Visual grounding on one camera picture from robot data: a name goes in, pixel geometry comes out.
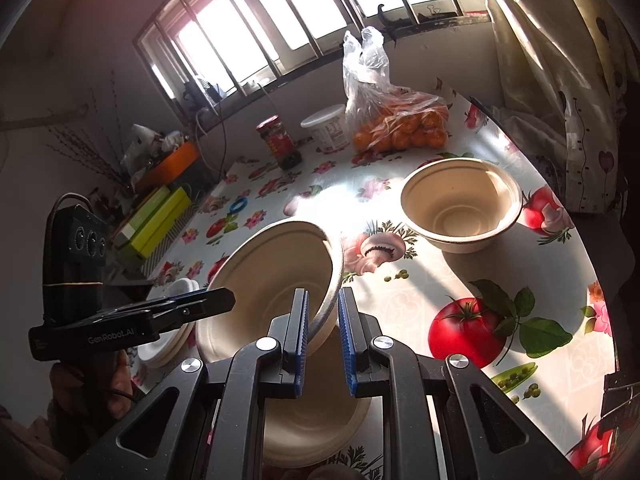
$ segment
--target floral tablecloth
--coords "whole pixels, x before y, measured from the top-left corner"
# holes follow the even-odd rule
[[[296,215],[339,228],[343,284],[353,287],[359,309],[376,316],[385,334],[418,354],[464,353],[490,377],[537,365],[527,380],[507,378],[501,386],[575,466],[594,458],[602,464],[612,432],[594,438],[594,421],[603,376],[615,370],[615,359],[607,307],[582,241],[543,178],[493,121],[440,80],[431,92],[449,104],[446,150],[355,155],[349,146],[324,154],[308,143],[301,147],[302,164],[286,173],[272,160],[236,162],[154,272],[150,298],[184,276],[207,286],[233,250],[271,222]],[[473,254],[441,252],[402,224],[399,208],[408,174],[456,156],[500,165],[526,200],[517,224]],[[134,380],[149,389],[197,349],[192,333],[158,370],[146,370],[134,354]],[[382,477],[378,401],[351,443],[329,459],[370,480]],[[264,476],[282,473],[267,468]]]

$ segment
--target red jar lid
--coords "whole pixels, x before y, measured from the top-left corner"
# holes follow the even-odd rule
[[[272,128],[273,126],[275,126],[276,124],[278,124],[280,122],[280,116],[279,115],[274,115],[273,117],[269,117],[268,119],[262,121],[260,124],[258,124],[255,127],[255,130],[258,133],[263,133],[264,131],[268,130],[269,128]]]

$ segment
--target orange container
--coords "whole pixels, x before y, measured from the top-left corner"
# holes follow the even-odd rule
[[[136,193],[173,182],[200,156],[193,142],[185,142],[156,167],[147,171],[136,184]]]

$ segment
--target window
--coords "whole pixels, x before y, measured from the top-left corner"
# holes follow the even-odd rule
[[[346,30],[383,28],[380,5],[402,26],[484,11],[483,0],[169,0],[135,43],[186,120],[339,50]]]

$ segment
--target glass jar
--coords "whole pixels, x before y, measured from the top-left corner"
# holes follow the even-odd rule
[[[256,131],[267,143],[278,165],[283,170],[290,170],[302,162],[302,155],[293,145],[291,137],[284,129],[280,116],[274,115],[256,126]]]

